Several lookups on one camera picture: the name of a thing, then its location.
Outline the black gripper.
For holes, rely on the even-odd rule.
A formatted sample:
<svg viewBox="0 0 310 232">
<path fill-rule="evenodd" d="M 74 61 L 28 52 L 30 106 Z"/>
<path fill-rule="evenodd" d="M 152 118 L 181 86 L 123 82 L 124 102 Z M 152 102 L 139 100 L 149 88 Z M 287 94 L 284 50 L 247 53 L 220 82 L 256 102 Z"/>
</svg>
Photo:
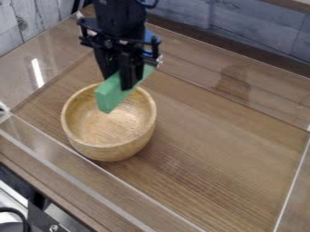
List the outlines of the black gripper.
<svg viewBox="0 0 310 232">
<path fill-rule="evenodd" d="M 80 26 L 80 43 L 93 49 L 104 79 L 120 69 L 121 89 L 131 90 L 141 80 L 144 64 L 161 64 L 160 37 L 145 27 L 144 19 L 117 23 L 107 17 L 85 17 Z"/>
</svg>

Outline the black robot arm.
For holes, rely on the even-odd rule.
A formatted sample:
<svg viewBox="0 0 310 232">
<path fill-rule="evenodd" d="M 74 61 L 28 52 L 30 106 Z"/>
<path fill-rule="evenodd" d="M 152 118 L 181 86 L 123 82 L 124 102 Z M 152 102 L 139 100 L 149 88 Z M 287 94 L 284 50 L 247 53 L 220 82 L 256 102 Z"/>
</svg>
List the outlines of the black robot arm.
<svg viewBox="0 0 310 232">
<path fill-rule="evenodd" d="M 105 79 L 120 75 L 121 90 L 143 79 L 144 65 L 160 64 L 160 37 L 145 27 L 147 10 L 159 0 L 93 0 L 96 16 L 81 17 L 81 45 L 91 47 Z"/>
</svg>

